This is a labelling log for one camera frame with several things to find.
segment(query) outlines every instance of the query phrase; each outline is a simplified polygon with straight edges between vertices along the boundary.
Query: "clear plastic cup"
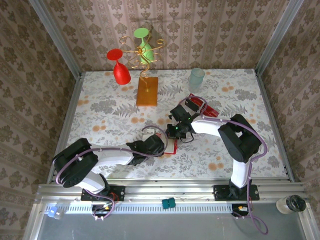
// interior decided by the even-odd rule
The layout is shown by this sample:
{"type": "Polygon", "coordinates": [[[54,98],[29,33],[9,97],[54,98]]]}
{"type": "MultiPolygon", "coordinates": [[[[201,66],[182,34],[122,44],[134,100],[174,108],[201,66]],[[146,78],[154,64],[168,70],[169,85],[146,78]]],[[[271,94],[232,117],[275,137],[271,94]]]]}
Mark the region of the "clear plastic cup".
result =
{"type": "Polygon", "coordinates": [[[189,91],[190,93],[197,93],[201,88],[201,84],[204,81],[205,71],[201,68],[193,68],[191,70],[191,75],[188,78],[189,81],[189,91]]]}

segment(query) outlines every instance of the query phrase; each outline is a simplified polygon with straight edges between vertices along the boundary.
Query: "purple cable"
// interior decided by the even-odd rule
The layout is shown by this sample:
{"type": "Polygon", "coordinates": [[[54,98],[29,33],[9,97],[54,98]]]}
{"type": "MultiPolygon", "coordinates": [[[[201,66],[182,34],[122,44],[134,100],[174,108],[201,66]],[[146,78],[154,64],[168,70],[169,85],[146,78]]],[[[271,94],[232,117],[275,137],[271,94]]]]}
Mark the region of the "purple cable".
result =
{"type": "Polygon", "coordinates": [[[55,178],[55,182],[57,184],[61,184],[60,182],[60,176],[61,174],[67,169],[67,167],[69,167],[75,160],[77,160],[79,157],[87,154],[87,153],[90,153],[90,152],[95,152],[95,151],[110,151],[110,150],[118,150],[118,151],[124,151],[124,152],[129,152],[129,153],[133,153],[133,154],[139,154],[141,156],[144,156],[144,157],[158,157],[158,156],[161,156],[163,153],[165,153],[165,150],[168,146],[168,136],[166,135],[165,131],[163,131],[160,127],[158,126],[154,126],[154,125],[149,125],[149,126],[145,126],[144,128],[142,128],[142,131],[145,130],[145,129],[148,129],[148,128],[155,128],[155,129],[158,129],[160,130],[164,136],[165,136],[165,139],[166,139],[166,143],[165,143],[165,147],[163,149],[162,152],[158,153],[158,154],[144,154],[144,153],[141,153],[141,152],[138,152],[138,151],[133,151],[131,149],[126,149],[126,148],[121,148],[121,147],[101,147],[101,148],[91,148],[91,149],[88,149],[88,150],[85,150],[83,152],[81,152],[80,154],[76,155],[74,158],[72,158],[66,165],[64,165],[61,170],[58,172],[58,174],[56,175],[56,178],[55,178]]]}
{"type": "Polygon", "coordinates": [[[205,106],[203,108],[203,110],[201,111],[200,115],[201,117],[203,118],[203,120],[206,120],[206,121],[211,121],[211,122],[218,122],[218,123],[231,123],[231,124],[234,124],[234,125],[238,125],[246,130],[248,130],[249,132],[251,132],[254,136],[256,136],[259,141],[262,143],[263,145],[263,153],[261,153],[260,155],[258,156],[255,156],[253,157],[252,159],[249,160],[249,169],[248,169],[248,179],[247,179],[247,184],[246,184],[246,201],[247,201],[247,205],[248,205],[248,209],[249,209],[249,216],[248,218],[250,217],[252,222],[253,222],[253,225],[255,226],[255,228],[263,235],[267,235],[268,232],[269,232],[269,229],[266,225],[266,223],[259,217],[257,216],[254,216],[252,215],[252,210],[251,210],[251,204],[250,204],[250,196],[249,196],[249,192],[250,192],[250,179],[251,179],[251,172],[252,172],[252,161],[256,160],[256,159],[259,159],[263,156],[265,156],[268,152],[268,146],[266,144],[266,142],[263,140],[263,138],[258,134],[256,133],[256,131],[254,131],[253,129],[251,129],[250,127],[247,127],[246,125],[242,124],[242,123],[239,123],[239,122],[236,122],[236,121],[231,121],[231,120],[227,120],[227,119],[220,119],[220,118],[212,118],[212,117],[206,117],[206,116],[203,116],[204,112],[206,111],[207,107],[208,107],[208,103],[207,101],[203,98],[203,97],[200,97],[200,96],[187,96],[185,97],[183,100],[181,100],[179,102],[179,104],[181,104],[183,101],[187,100],[187,99],[191,99],[191,98],[198,98],[198,99],[201,99],[205,106]],[[256,224],[255,220],[257,221],[260,221],[264,226],[265,226],[265,232],[263,232],[256,224]]]}
{"type": "Polygon", "coordinates": [[[88,194],[90,194],[94,197],[108,199],[109,201],[112,202],[112,208],[110,209],[110,211],[106,215],[103,216],[103,219],[109,217],[109,215],[115,210],[115,207],[116,207],[115,201],[111,197],[103,196],[103,195],[99,195],[99,194],[94,194],[94,193],[88,191],[87,189],[85,189],[85,190],[88,194]]]}

